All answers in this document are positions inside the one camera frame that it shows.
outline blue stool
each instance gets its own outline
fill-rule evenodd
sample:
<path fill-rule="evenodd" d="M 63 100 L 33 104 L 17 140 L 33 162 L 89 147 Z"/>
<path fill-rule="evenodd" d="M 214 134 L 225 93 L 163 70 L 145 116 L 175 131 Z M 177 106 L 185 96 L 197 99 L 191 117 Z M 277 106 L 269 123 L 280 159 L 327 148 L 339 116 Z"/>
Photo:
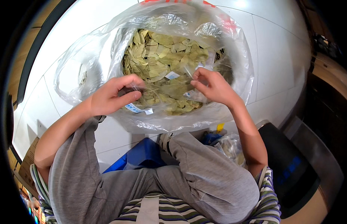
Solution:
<path fill-rule="evenodd" d="M 161 159 L 160 146 L 150 138 L 144 138 L 103 173 L 144 167 L 158 168 L 166 165 Z"/>

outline white tile floor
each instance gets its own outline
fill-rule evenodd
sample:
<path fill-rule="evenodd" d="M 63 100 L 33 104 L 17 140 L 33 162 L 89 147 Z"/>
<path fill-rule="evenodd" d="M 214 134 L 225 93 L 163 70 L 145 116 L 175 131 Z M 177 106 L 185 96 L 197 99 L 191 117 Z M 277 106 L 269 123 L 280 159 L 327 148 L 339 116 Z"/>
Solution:
<path fill-rule="evenodd" d="M 15 111 L 13 145 L 21 158 L 30 143 L 72 108 L 54 91 L 58 57 L 80 36 L 104 25 L 137 0 L 79 0 L 60 18 L 43 43 L 28 79 L 24 101 Z M 295 105 L 310 65 L 310 47 L 293 0 L 211 0 L 244 30 L 255 72 L 247 106 L 255 123 L 279 126 Z M 224 127 L 237 132 L 234 122 Z M 95 148 L 104 171 L 146 135 L 131 135 L 107 117 L 95 132 Z M 157 134 L 147 137 L 156 140 Z"/>

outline cardboard box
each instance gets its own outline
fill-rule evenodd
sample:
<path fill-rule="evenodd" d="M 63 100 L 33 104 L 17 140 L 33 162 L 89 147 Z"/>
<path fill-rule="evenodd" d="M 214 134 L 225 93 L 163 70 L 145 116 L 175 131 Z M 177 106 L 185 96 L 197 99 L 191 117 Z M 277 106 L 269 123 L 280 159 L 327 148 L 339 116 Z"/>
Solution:
<path fill-rule="evenodd" d="M 33 143 L 30 145 L 26 155 L 24 156 L 23 162 L 21 164 L 21 167 L 19 168 L 18 174 L 23 179 L 23 181 L 26 183 L 23 184 L 23 186 L 34 196 L 38 199 L 38 192 L 36 189 L 36 186 L 34 184 L 34 181 L 31 176 L 31 172 L 29 170 L 31 164 L 34 163 L 34 152 L 36 151 L 36 147 L 38 144 L 39 138 L 36 137 L 33 141 Z"/>

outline yellow tag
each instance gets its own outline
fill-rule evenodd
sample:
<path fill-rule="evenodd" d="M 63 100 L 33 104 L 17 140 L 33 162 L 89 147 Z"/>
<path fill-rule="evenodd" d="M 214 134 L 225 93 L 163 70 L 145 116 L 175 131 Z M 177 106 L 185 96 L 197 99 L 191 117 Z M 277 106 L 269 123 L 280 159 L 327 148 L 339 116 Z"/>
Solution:
<path fill-rule="evenodd" d="M 224 123 L 217 125 L 217 134 L 219 134 L 223 130 Z"/>

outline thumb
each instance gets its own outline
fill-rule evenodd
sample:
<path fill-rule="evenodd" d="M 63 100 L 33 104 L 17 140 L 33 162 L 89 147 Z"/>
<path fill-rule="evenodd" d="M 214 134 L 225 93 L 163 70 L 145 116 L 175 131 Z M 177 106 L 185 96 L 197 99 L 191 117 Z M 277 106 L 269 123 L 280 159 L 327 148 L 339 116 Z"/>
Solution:
<path fill-rule="evenodd" d="M 138 100 L 141 97 L 140 91 L 129 92 L 115 99 L 115 106 L 122 108 L 123 106 Z"/>
<path fill-rule="evenodd" d="M 190 84 L 194 86 L 194 88 L 196 88 L 199 92 L 202 92 L 203 95 L 206 95 L 209 91 L 209 88 L 207 86 L 203 85 L 201 82 L 197 80 L 192 80 Z"/>

